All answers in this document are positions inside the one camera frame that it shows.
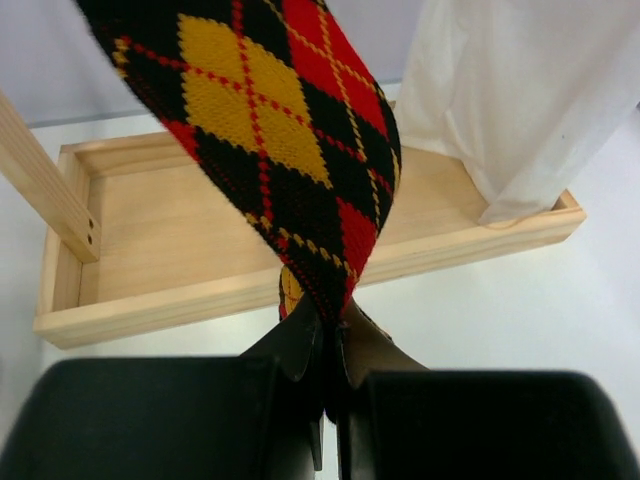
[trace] white fabric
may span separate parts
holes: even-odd
[[[553,207],[640,101],[637,0],[427,0],[395,113],[463,161],[481,223]]]

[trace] wooden board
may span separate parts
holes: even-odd
[[[35,321],[44,338],[68,348],[277,301],[279,260],[169,134],[66,146],[61,155],[63,177],[102,239],[98,262],[74,264],[48,232]],[[405,149],[403,162],[361,284],[559,242],[585,218],[565,192],[550,212],[479,226],[487,205],[459,161]]]

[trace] knit fabric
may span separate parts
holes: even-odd
[[[133,93],[290,270],[289,294],[336,322],[401,163],[384,94],[324,2],[77,3]]]

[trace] argyle pattern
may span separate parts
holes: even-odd
[[[77,3],[133,93],[335,322],[401,159],[384,94],[324,2]]]

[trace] white tabletop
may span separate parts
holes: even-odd
[[[159,128],[140,116],[35,133],[55,157],[64,143]],[[613,399],[640,453],[639,112],[571,190],[589,217],[564,243],[364,287],[356,298],[401,348],[430,368],[588,373]],[[0,234],[11,236],[13,230]],[[35,236],[37,241],[24,248],[39,259],[42,234]],[[17,248],[21,242],[5,244]],[[3,270],[13,269],[18,281],[23,273],[30,275],[25,294],[34,295],[33,268],[12,264],[15,255],[2,250]],[[42,368],[70,356],[236,354],[276,320],[271,307],[67,352],[45,345]],[[321,478],[337,478],[334,434],[330,428],[325,432]]]

